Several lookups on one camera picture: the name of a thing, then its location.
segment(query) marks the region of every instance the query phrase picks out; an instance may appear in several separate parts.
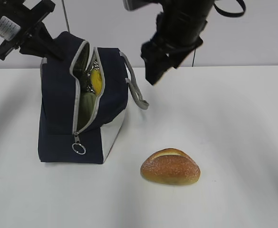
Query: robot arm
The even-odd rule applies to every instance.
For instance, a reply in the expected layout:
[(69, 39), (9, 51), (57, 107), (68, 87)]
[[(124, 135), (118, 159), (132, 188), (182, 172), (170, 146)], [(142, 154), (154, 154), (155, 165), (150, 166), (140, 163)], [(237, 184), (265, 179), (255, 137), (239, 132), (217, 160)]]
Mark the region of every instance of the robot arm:
[(154, 85), (169, 68), (178, 68), (193, 50), (203, 44), (199, 35), (207, 24), (206, 18), (213, 5), (226, 17), (240, 17), (246, 10), (243, 0), (236, 0), (243, 9), (241, 13), (225, 12), (214, 1), (124, 0), (127, 10), (135, 10), (148, 3), (160, 3), (163, 6), (163, 12), (156, 20), (155, 35), (141, 48), (145, 77), (150, 84)]
[[(64, 53), (57, 47), (47, 32), (42, 20), (54, 10), (51, 0), (41, 0), (29, 10), (25, 0), (0, 0), (0, 36), (5, 40), (0, 45), (0, 59), (4, 60), (13, 50), (44, 57), (52, 55), (59, 60)], [(127, 10), (135, 10), (150, 3), (163, 7), (156, 19), (156, 33), (142, 45), (141, 57), (145, 62), (145, 78), (154, 85), (171, 67), (178, 68), (182, 61), (202, 45), (200, 33), (206, 18), (215, 9), (227, 17), (240, 17), (246, 10), (243, 0), (236, 0), (243, 9), (241, 13), (228, 13), (218, 8), (215, 0), (123, 0)]]
[(0, 36), (5, 40), (0, 45), (0, 59), (13, 50), (20, 53), (44, 57), (51, 54), (58, 59), (64, 53), (56, 46), (42, 20), (53, 12), (55, 4), (42, 0), (29, 10), (23, 5), (25, 0), (0, 0)]

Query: bag handle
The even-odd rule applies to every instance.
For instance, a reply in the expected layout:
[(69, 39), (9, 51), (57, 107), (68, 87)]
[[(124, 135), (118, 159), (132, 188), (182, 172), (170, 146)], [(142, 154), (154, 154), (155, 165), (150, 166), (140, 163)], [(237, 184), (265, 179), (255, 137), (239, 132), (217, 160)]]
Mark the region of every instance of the bag handle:
[(141, 109), (143, 109), (143, 110), (148, 109), (149, 103), (143, 99), (142, 93), (141, 93), (141, 91), (140, 91), (140, 89), (138, 87), (137, 80), (135, 78), (134, 70), (131, 67), (130, 62), (129, 62), (127, 56), (123, 52), (121, 52), (121, 51), (120, 51), (120, 56), (124, 58), (126, 66), (127, 66), (128, 70), (130, 72), (131, 79), (126, 78), (125, 80), (126, 80), (126, 83), (128, 83), (128, 85), (129, 85), (130, 93), (131, 93), (131, 96), (134, 99), (134, 102)]

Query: metal ring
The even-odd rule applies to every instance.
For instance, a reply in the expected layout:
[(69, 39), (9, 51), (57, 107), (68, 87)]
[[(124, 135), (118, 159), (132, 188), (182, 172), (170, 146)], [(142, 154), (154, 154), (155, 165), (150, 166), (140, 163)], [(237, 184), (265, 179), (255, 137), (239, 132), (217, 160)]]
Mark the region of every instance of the metal ring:
[[(77, 151), (77, 150), (75, 149), (75, 146), (80, 146), (80, 147), (82, 147), (82, 149), (84, 150), (84, 152), (81, 153), (81, 152)], [(73, 151), (74, 151), (75, 153), (77, 153), (77, 154), (79, 154), (79, 155), (84, 155), (84, 154), (86, 153), (86, 148), (85, 148), (85, 146), (83, 146), (83, 145), (80, 144), (80, 143), (74, 143), (74, 144), (72, 144), (72, 149), (73, 149)]]

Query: bread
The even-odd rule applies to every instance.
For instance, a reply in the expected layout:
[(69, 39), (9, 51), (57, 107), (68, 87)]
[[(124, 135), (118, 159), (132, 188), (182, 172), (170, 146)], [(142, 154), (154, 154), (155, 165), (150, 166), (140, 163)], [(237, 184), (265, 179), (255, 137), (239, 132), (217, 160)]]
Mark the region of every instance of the bread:
[(170, 148), (152, 154), (142, 164), (141, 175), (157, 183), (187, 185), (198, 181), (200, 169), (187, 154)]

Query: gray strap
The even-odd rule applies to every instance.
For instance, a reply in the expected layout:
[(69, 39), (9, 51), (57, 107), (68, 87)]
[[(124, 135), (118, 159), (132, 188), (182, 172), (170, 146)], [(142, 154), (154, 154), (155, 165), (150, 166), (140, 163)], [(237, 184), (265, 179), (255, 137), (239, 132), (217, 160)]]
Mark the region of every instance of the gray strap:
[(129, 78), (126, 78), (125, 80), (129, 85), (131, 96), (133, 97), (134, 102), (137, 104), (137, 106), (139, 106), (141, 109), (146, 110), (148, 109), (149, 103), (143, 99), (134, 75), (134, 70), (129, 63), (127, 56), (123, 52), (120, 52), (120, 55), (124, 58), (126, 66), (130, 72), (131, 80)]
[(40, 79), (42, 79), (42, 77), (43, 77), (43, 65), (44, 64), (47, 64), (47, 58), (46, 57), (42, 58), (42, 61), (40, 63)]

